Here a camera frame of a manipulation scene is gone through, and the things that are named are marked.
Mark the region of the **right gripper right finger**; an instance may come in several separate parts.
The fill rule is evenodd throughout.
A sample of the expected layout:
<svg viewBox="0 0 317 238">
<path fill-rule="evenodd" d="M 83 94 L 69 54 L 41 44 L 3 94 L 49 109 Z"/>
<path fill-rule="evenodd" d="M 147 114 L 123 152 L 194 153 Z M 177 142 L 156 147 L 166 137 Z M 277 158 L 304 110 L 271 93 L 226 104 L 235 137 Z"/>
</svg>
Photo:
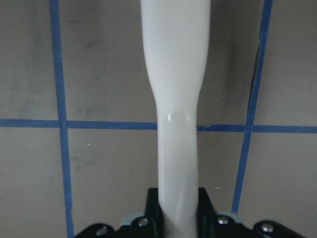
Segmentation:
<svg viewBox="0 0 317 238">
<path fill-rule="evenodd" d="M 302 238 L 290 228 L 272 220 L 262 220 L 247 228 L 235 214 L 217 212 L 205 188 L 199 188 L 197 209 L 200 238 Z"/>
</svg>

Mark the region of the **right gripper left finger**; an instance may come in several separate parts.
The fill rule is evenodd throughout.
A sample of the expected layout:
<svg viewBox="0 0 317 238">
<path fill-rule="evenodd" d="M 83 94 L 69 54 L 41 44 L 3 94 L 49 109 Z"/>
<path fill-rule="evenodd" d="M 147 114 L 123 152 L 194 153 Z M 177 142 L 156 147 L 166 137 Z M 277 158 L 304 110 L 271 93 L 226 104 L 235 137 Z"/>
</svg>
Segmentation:
<svg viewBox="0 0 317 238">
<path fill-rule="evenodd" d="M 149 188 L 143 213 L 126 216 L 118 229 L 95 223 L 78 233 L 76 238 L 163 238 L 164 221 L 159 205 L 158 189 Z"/>
</svg>

